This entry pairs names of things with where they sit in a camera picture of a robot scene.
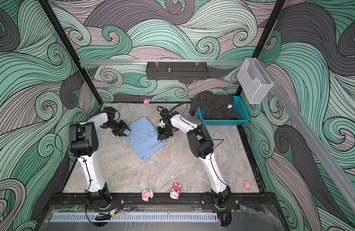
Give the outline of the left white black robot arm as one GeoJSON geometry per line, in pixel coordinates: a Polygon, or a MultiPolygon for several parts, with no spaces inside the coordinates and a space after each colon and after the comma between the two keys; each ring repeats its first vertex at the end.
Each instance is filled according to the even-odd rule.
{"type": "Polygon", "coordinates": [[[100,173],[98,148],[100,145],[97,130],[111,129],[113,135],[126,137],[125,130],[131,131],[123,121],[117,121],[119,112],[113,107],[105,107],[85,122],[69,126],[69,151],[80,162],[87,181],[86,198],[90,203],[97,201],[111,203],[112,196],[106,181],[100,173]]]}

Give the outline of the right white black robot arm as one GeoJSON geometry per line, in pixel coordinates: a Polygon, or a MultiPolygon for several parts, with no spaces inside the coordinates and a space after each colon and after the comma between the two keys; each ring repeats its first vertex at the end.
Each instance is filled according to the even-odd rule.
{"type": "Polygon", "coordinates": [[[185,119],[175,110],[177,107],[178,105],[171,110],[162,106],[156,108],[161,116],[157,127],[158,140],[167,140],[173,137],[176,131],[181,131],[187,136],[192,154],[201,161],[209,177],[213,204],[223,210],[228,206],[232,193],[217,165],[214,155],[214,139],[211,138],[205,125],[197,125],[185,119]]]}

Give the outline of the light blue long sleeve shirt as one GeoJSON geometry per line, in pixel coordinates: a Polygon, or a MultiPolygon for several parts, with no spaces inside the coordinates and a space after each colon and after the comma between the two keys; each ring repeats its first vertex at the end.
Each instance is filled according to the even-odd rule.
{"type": "Polygon", "coordinates": [[[159,149],[161,149],[167,141],[158,140],[157,127],[152,124],[146,117],[142,117],[133,122],[129,130],[125,130],[126,140],[142,160],[149,159],[159,149]]]}

